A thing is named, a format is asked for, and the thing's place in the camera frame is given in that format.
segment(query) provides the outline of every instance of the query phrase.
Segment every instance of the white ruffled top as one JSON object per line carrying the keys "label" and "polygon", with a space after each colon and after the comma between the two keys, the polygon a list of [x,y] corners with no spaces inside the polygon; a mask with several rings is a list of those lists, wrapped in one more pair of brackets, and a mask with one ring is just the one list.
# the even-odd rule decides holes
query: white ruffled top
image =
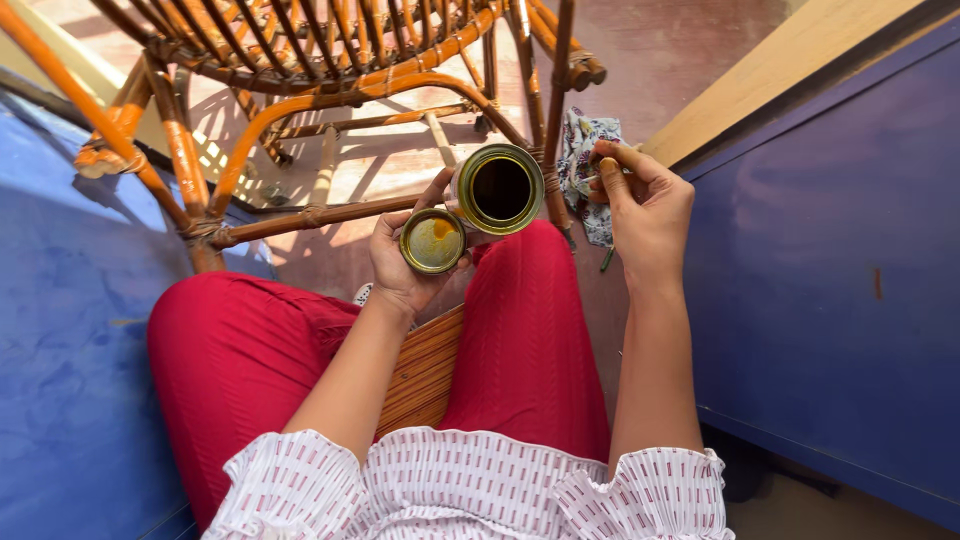
{"label": "white ruffled top", "polygon": [[607,466],[489,431],[394,431],[367,461],[313,430],[264,433],[203,540],[583,538],[733,540],[724,464],[651,448]]}

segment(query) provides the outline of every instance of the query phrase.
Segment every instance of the can rim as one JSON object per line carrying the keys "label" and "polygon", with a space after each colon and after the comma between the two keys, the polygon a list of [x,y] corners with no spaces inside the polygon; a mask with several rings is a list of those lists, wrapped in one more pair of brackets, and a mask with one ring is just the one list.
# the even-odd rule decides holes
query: can rim
{"label": "can rim", "polygon": [[[459,255],[453,260],[447,262],[443,266],[433,267],[426,266],[420,263],[413,253],[410,252],[410,233],[413,231],[414,227],[420,221],[423,221],[426,218],[442,218],[453,225],[453,228],[457,233],[460,234],[460,248],[457,250]],[[400,254],[403,255],[403,259],[407,261],[407,264],[414,270],[420,272],[421,274],[442,274],[451,270],[454,266],[457,265],[457,261],[460,260],[460,257],[464,255],[464,252],[467,250],[467,230],[464,229],[464,224],[460,222],[460,219],[457,218],[452,212],[444,209],[422,209],[415,212],[407,222],[403,224],[403,229],[400,230]]]}
{"label": "can rim", "polygon": [[[511,160],[520,165],[527,173],[527,182],[530,183],[530,198],[518,218],[491,218],[477,207],[476,201],[473,199],[472,187],[477,171],[483,164],[494,159]],[[545,192],[543,173],[533,156],[515,144],[502,142],[488,144],[474,152],[464,162],[463,171],[459,178],[455,179],[455,182],[458,184],[460,197],[469,201],[469,204],[461,205],[461,209],[470,224],[480,231],[497,235],[515,233],[530,225],[540,212],[540,204]]]}

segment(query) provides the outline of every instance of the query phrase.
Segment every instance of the red pants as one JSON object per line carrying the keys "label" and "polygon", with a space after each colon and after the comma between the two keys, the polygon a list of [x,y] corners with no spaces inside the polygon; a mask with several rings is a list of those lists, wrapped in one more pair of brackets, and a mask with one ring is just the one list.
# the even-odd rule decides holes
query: red pants
{"label": "red pants", "polygon": [[[438,429],[497,431],[606,461],[607,414],[566,242],[535,221],[479,259]],[[178,282],[156,302],[151,368],[200,530],[227,494],[223,464],[283,429],[359,310],[231,272]]]}

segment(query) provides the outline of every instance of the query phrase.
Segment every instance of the hand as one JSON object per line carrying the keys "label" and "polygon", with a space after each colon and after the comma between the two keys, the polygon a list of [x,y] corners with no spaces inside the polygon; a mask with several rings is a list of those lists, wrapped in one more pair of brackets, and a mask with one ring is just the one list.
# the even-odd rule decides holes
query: hand
{"label": "hand", "polygon": [[[414,212],[433,208],[444,199],[444,188],[453,178],[453,169],[446,168],[433,179],[433,183],[423,192]],[[413,212],[385,213],[373,228],[370,237],[370,259],[373,263],[373,291],[372,295],[382,296],[385,300],[397,307],[410,321],[417,316],[430,300],[444,288],[444,284],[455,272],[470,266],[472,257],[469,252],[457,261],[455,269],[438,275],[426,275],[411,268],[403,255],[400,254],[399,241],[394,239],[394,232],[403,227]]]}
{"label": "hand", "polygon": [[[693,185],[623,144],[598,140],[590,155],[597,158],[602,180],[590,183],[589,198],[610,203],[613,244],[631,293],[682,285]],[[631,172],[625,176],[621,168]]]}

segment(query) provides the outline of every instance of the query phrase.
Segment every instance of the woman's left hand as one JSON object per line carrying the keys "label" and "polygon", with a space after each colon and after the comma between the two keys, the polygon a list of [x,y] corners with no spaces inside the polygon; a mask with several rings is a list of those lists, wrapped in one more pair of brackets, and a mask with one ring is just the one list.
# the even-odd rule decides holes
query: woman's left hand
{"label": "woman's left hand", "polygon": [[[446,168],[433,179],[414,206],[413,212],[433,208],[444,200],[444,189],[453,178],[453,169]],[[385,213],[373,228],[370,237],[370,259],[373,262],[373,292],[383,296],[399,307],[412,320],[444,288],[455,272],[470,266],[472,257],[466,252],[457,261],[455,269],[430,276],[415,271],[400,254],[399,242],[394,232],[403,227],[413,212]],[[478,243],[479,238],[468,235],[468,241]]]}

